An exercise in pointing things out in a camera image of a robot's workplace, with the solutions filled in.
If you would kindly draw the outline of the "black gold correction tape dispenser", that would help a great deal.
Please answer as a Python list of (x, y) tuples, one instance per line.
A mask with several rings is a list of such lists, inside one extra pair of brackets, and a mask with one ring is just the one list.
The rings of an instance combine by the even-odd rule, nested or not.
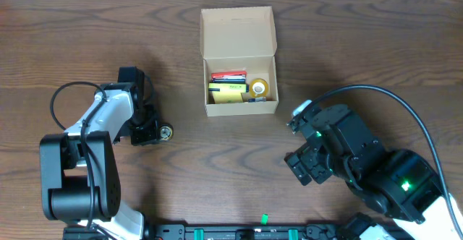
[(173, 135), (174, 130), (169, 124), (161, 125), (158, 129), (160, 141), (169, 141)]

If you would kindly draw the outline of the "yellow polar bear notepad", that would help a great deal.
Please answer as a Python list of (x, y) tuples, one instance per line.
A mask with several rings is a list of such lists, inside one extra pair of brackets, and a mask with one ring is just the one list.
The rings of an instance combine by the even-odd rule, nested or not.
[(242, 103), (242, 94), (235, 92), (212, 92), (215, 104)]

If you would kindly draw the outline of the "yellow highlighter pen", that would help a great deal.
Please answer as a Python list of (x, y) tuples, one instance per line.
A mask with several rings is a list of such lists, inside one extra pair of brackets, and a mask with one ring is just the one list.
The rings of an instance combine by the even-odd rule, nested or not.
[(246, 84), (235, 83), (209, 83), (209, 92), (224, 92), (224, 93), (247, 93), (249, 87)]

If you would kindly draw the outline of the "clear yellow tape roll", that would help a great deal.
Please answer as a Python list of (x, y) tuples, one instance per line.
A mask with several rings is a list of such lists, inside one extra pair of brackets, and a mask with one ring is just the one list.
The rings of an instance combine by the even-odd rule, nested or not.
[(268, 91), (268, 83), (264, 79), (257, 78), (249, 84), (249, 93), (253, 98), (266, 97)]

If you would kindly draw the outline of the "brown cardboard box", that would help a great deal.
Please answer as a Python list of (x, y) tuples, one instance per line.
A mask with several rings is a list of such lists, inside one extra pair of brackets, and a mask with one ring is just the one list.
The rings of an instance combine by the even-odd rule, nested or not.
[[(203, 58), (204, 98), (207, 116), (274, 113), (279, 104), (276, 79), (276, 27), (271, 7), (202, 9), (200, 51)], [(266, 102), (215, 104), (208, 91), (211, 74), (246, 71), (246, 85), (257, 78), (268, 83)]]

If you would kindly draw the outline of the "white blue staples box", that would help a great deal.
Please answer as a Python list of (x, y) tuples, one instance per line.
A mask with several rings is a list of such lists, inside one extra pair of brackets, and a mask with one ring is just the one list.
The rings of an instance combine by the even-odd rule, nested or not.
[(266, 102), (266, 97), (258, 97), (258, 98), (250, 98), (248, 99), (248, 103), (257, 103), (257, 102)]

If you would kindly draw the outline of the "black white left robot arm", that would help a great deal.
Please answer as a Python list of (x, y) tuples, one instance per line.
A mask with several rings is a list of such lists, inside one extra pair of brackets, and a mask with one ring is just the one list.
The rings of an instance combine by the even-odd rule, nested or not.
[(172, 138), (144, 96), (151, 83), (137, 67), (120, 68), (116, 82), (94, 86), (94, 101), (75, 124), (40, 141), (43, 212), (67, 224), (64, 239), (156, 237), (147, 218), (122, 201), (113, 151), (123, 137), (134, 146)]

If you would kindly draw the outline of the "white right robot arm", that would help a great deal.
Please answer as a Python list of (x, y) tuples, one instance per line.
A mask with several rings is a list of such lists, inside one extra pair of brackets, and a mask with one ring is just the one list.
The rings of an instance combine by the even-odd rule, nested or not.
[(335, 176), (412, 238), (459, 238), (454, 224), (462, 222), (462, 214), (454, 207), (455, 216), (450, 216), (443, 186), (429, 162), (412, 150), (386, 149), (348, 106), (308, 112), (298, 107), (288, 126), (306, 140), (284, 159), (302, 185), (322, 184)]

